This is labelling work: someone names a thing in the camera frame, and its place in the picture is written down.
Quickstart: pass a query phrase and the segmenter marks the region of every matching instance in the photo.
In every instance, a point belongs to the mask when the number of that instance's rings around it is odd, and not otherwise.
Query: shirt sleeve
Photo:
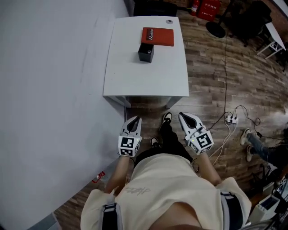
[[[223,192],[230,192],[231,194],[236,195],[241,205],[243,213],[243,223],[245,224],[248,220],[251,210],[251,201],[246,196],[246,194],[239,188],[235,179],[233,177],[229,177],[225,179],[222,183],[218,184],[216,188]]]
[[[104,193],[98,189],[93,190],[81,214],[81,230],[97,230],[99,225],[99,216],[102,207],[107,203],[110,194]]]

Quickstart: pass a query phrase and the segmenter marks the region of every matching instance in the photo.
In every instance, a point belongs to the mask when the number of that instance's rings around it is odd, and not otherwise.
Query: white power outlet
[[[228,116],[226,116],[225,120],[227,123],[238,124],[238,117],[232,117],[232,116],[228,115]]]

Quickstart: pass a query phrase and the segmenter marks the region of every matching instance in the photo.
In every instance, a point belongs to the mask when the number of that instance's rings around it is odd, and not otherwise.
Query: black round stand base
[[[216,22],[207,22],[207,30],[217,38],[225,37],[225,30]]]

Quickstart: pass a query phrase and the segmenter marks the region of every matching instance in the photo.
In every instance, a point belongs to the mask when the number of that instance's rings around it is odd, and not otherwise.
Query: sneaker
[[[251,161],[251,159],[252,159],[252,156],[253,156],[253,154],[251,154],[251,148],[252,148],[252,146],[247,146],[247,156],[246,156],[246,160],[248,161],[248,162],[250,162]]]
[[[247,134],[248,133],[251,133],[249,128],[245,129],[245,131],[242,133],[242,135],[240,137],[240,145],[243,146],[243,145],[245,145],[245,142],[248,141],[248,139],[247,139]]]
[[[168,124],[170,124],[172,121],[172,113],[168,112],[163,116],[163,122],[162,125],[167,122]]]
[[[152,148],[160,146],[159,140],[156,137],[150,139],[150,144]]]

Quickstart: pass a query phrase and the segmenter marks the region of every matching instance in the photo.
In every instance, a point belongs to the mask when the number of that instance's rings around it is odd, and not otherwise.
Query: red box
[[[213,21],[220,8],[219,0],[203,0],[197,14],[198,18]]]

